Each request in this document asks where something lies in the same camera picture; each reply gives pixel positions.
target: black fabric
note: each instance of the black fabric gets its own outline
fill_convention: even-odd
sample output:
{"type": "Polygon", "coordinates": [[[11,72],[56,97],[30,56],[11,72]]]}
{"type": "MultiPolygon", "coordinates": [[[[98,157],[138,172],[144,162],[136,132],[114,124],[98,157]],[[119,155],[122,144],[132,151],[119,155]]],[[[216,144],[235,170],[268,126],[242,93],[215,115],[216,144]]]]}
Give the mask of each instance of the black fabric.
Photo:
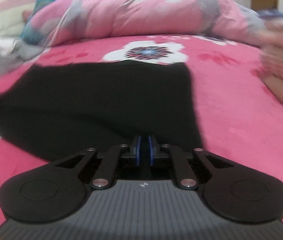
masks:
{"type": "Polygon", "coordinates": [[[0,135],[49,161],[136,134],[191,150],[202,147],[191,87],[183,63],[34,65],[0,96],[0,135]]]}

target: gray ribbed surface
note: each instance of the gray ribbed surface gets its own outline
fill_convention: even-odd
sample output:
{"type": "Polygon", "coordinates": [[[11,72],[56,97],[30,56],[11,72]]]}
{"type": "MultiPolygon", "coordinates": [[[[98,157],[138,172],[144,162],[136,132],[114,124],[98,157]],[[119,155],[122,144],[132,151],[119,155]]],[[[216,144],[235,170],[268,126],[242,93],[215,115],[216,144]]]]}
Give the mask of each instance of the gray ribbed surface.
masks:
{"type": "Polygon", "coordinates": [[[283,240],[283,223],[240,225],[210,212],[194,191],[169,181],[117,181],[94,191],[75,214],[47,225],[9,220],[2,240],[283,240]]]}

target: metal pin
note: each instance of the metal pin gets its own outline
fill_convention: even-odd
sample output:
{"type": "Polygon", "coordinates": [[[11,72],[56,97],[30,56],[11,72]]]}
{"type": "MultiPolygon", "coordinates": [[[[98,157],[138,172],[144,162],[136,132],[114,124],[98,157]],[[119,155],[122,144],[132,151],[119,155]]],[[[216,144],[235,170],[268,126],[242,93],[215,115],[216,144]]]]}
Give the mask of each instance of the metal pin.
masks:
{"type": "Polygon", "coordinates": [[[193,179],[183,179],[180,184],[184,187],[194,187],[197,183],[193,179]]]}
{"type": "Polygon", "coordinates": [[[108,185],[108,180],[106,179],[94,179],[93,185],[96,187],[105,187],[108,185]]]}

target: gray fabric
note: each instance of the gray fabric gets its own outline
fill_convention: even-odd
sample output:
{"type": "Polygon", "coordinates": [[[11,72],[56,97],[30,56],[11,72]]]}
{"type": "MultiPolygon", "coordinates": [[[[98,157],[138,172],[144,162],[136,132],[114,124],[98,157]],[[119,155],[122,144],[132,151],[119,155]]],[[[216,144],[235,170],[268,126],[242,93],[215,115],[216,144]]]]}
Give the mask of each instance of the gray fabric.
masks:
{"type": "Polygon", "coordinates": [[[6,56],[0,54],[0,75],[11,72],[25,61],[31,60],[44,51],[44,48],[29,45],[19,40],[14,51],[6,56]]]}
{"type": "Polygon", "coordinates": [[[248,33],[250,35],[247,36],[245,42],[250,45],[259,46],[261,45],[261,40],[258,36],[258,31],[265,29],[264,20],[259,18],[259,14],[251,9],[248,9],[240,4],[237,4],[241,13],[246,18],[246,23],[248,24],[248,33]]]}
{"type": "Polygon", "coordinates": [[[197,0],[204,26],[201,32],[209,32],[214,27],[217,17],[220,15],[220,7],[218,0],[197,0]]]}
{"type": "Polygon", "coordinates": [[[89,11],[84,10],[80,3],[74,3],[72,10],[63,19],[63,24],[74,34],[75,39],[85,38],[86,26],[88,26],[89,11]]]}

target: pillow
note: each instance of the pillow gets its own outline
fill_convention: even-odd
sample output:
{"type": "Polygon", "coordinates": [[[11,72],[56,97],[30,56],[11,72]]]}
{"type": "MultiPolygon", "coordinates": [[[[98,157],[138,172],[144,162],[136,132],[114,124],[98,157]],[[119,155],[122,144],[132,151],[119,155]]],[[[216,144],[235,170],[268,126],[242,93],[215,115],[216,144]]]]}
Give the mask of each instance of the pillow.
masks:
{"type": "Polygon", "coordinates": [[[56,0],[28,22],[22,39],[53,47],[74,39],[209,34],[259,45],[264,22],[233,0],[56,0]]]}
{"type": "Polygon", "coordinates": [[[33,10],[35,0],[0,1],[0,36],[19,36],[24,28],[22,12],[33,10]]]}

